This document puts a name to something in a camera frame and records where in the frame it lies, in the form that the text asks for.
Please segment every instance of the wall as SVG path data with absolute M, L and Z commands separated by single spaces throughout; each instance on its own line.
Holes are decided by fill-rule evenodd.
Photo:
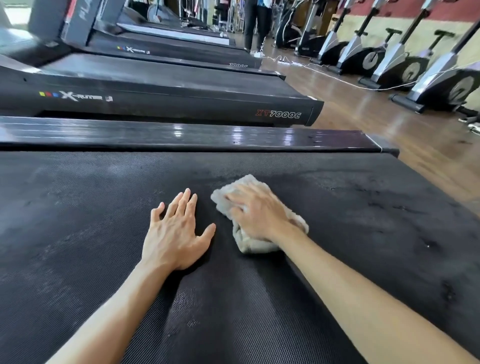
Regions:
M 373 0 L 357 3 L 352 7 L 350 15 L 338 31 L 341 40 L 348 40 L 355 30 L 360 28 L 365 16 L 371 9 Z M 385 28 L 390 27 L 406 31 L 413 18 L 420 12 L 424 0 L 399 0 L 396 3 L 388 3 L 382 7 L 378 16 L 374 17 L 368 25 L 368 36 L 362 37 L 365 46 L 378 46 L 386 38 Z M 436 58 L 449 52 L 454 44 L 470 28 L 473 22 L 480 18 L 480 0 L 458 0 L 455 3 L 438 3 L 430 17 L 423 20 L 406 44 L 406 49 L 411 53 L 425 50 L 435 40 L 434 32 L 437 29 L 447 30 L 456 34 L 454 38 L 443 38 L 435 47 Z M 401 36 L 393 36 L 390 45 L 397 43 Z M 458 65 L 466 65 L 474 61 L 480 61 L 480 32 L 468 42 L 458 55 Z M 467 107 L 480 110 L 480 89 L 472 92 L 467 99 Z

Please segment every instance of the wooden floor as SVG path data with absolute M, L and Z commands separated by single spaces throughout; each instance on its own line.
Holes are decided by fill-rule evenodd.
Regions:
M 237 44 L 242 44 L 241 37 Z M 270 40 L 265 44 L 267 56 L 309 63 L 271 44 Z M 383 136 L 400 147 L 403 162 L 480 216 L 480 136 L 468 132 L 458 115 L 431 111 L 418 115 L 389 101 L 389 91 L 359 89 L 333 79 L 319 66 L 310 67 L 318 72 L 270 59 L 262 63 L 262 69 L 287 75 L 286 82 L 302 94 L 325 102 L 313 128 L 360 129 Z M 335 77 L 358 85 L 358 77 Z

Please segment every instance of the person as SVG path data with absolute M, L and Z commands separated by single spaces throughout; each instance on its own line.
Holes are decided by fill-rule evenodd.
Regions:
M 250 236 L 272 241 L 299 268 L 369 364 L 479 363 L 449 336 L 349 268 L 289 222 L 279 199 L 254 185 L 227 198 Z M 48 364 L 119 363 L 167 276 L 208 249 L 215 225 L 196 236 L 197 195 L 189 189 L 150 215 L 142 258 L 119 290 L 80 327 Z
M 253 30 L 257 21 L 257 45 L 255 53 L 262 50 L 265 37 L 270 31 L 272 21 L 272 0 L 245 0 L 245 34 L 244 47 L 247 51 L 252 49 Z

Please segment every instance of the cream wall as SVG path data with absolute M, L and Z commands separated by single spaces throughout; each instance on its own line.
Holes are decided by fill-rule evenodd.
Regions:
M 345 20 L 338 30 L 338 38 L 340 40 L 349 40 L 353 32 L 360 28 L 361 23 L 365 19 L 364 16 L 358 15 L 348 15 L 345 17 Z M 412 19 L 405 18 L 387 18 L 387 17 L 377 17 L 373 18 L 370 24 L 368 25 L 366 32 L 368 36 L 362 37 L 363 44 L 366 46 L 378 46 L 383 43 L 384 39 L 387 36 L 385 28 L 394 28 L 402 30 L 405 32 L 410 26 Z M 446 21 L 433 21 L 433 20 L 423 20 L 418 28 L 415 30 L 413 35 L 410 37 L 406 44 L 406 50 L 413 54 L 427 49 L 430 44 L 435 40 L 434 32 L 437 29 L 446 30 L 452 33 L 455 33 L 454 38 L 444 37 L 440 43 L 434 48 L 434 56 L 432 60 L 435 59 L 446 52 L 449 52 L 455 43 L 463 36 L 463 34 L 470 28 L 472 23 L 465 22 L 446 22 Z M 394 35 L 390 40 L 389 44 L 395 44 L 400 40 L 401 36 Z M 474 61 L 480 61 L 480 32 L 475 34 L 475 36 L 467 43 L 463 50 L 458 55 L 458 65 L 466 65 Z M 480 89 L 472 92 L 467 98 L 468 108 L 480 110 Z

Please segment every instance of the exercise bike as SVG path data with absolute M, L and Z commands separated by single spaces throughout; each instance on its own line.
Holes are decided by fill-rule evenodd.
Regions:
M 385 55 L 384 60 L 377 67 L 371 78 L 362 77 L 359 84 L 367 86 L 372 90 L 378 90 L 382 87 L 395 87 L 405 85 L 416 81 L 427 68 L 433 55 L 433 48 L 442 40 L 443 37 L 454 37 L 455 33 L 444 30 L 436 30 L 437 38 L 430 47 L 418 56 L 410 56 L 405 52 L 405 43 L 411 37 L 413 31 L 420 24 L 420 21 L 427 18 L 433 6 L 438 0 L 427 0 L 422 6 L 420 14 L 414 19 L 405 35 L 398 44 L 395 44 Z M 403 86 L 410 89 L 413 84 Z
M 276 48 L 295 48 L 301 37 L 301 29 L 293 23 L 295 11 L 308 0 L 295 1 L 281 17 L 280 24 L 276 30 L 274 38 L 274 47 Z
M 339 0 L 315 0 L 303 29 L 302 35 L 295 47 L 295 54 L 300 57 L 316 57 L 326 39 L 326 31 L 335 14 Z M 315 17 L 321 16 L 317 29 L 313 28 Z
M 477 20 L 453 49 L 444 54 L 423 74 L 406 95 L 393 94 L 390 100 L 422 113 L 426 108 L 452 111 L 465 103 L 471 92 L 480 86 L 480 62 L 468 68 L 457 68 L 458 53 L 480 28 Z
M 372 18 L 380 12 L 380 7 L 387 0 L 375 0 L 370 13 L 365 18 L 359 30 L 355 31 L 355 36 L 345 47 L 342 55 L 338 59 L 336 66 L 329 66 L 327 69 L 336 74 L 352 73 L 370 77 L 378 64 L 383 60 L 386 53 L 387 43 L 395 34 L 402 34 L 402 31 L 387 28 L 388 37 L 379 47 L 364 47 L 361 43 L 361 36 L 365 34 L 365 28 Z
M 322 48 L 320 49 L 318 56 L 316 58 L 311 58 L 312 63 L 319 65 L 328 64 L 336 65 L 338 59 L 340 58 L 343 50 L 348 45 L 348 42 L 338 41 L 338 29 L 342 25 L 345 16 L 350 13 L 350 8 L 352 7 L 355 0 L 347 0 L 344 4 L 343 11 L 336 21 L 334 28 L 327 34 L 325 41 L 323 42 Z

